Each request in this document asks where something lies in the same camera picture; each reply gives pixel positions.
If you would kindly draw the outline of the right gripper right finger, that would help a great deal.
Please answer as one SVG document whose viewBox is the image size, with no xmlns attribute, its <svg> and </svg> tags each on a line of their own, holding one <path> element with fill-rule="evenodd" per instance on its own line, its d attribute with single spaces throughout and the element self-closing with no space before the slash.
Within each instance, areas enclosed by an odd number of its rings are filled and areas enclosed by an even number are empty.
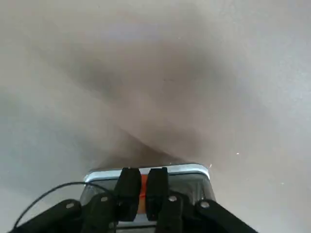
<svg viewBox="0 0 311 233">
<path fill-rule="evenodd" d="M 147 218 L 156 233 L 255 233 L 252 227 L 212 199 L 192 204 L 185 194 L 169 189 L 166 167 L 147 177 Z"/>
</svg>

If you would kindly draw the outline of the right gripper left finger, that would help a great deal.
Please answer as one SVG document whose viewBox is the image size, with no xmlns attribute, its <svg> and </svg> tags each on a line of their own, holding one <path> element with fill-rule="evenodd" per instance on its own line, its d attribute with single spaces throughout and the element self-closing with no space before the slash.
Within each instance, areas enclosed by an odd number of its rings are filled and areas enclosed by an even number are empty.
<svg viewBox="0 0 311 233">
<path fill-rule="evenodd" d="M 67 199 L 20 224 L 24 215 L 48 194 L 72 185 L 84 185 L 99 191 L 87 204 Z M 107 233 L 119 221 L 133 221 L 138 212 L 141 173 L 123 168 L 113 190 L 94 182 L 70 182 L 52 188 L 31 203 L 17 218 L 13 233 Z"/>
</svg>

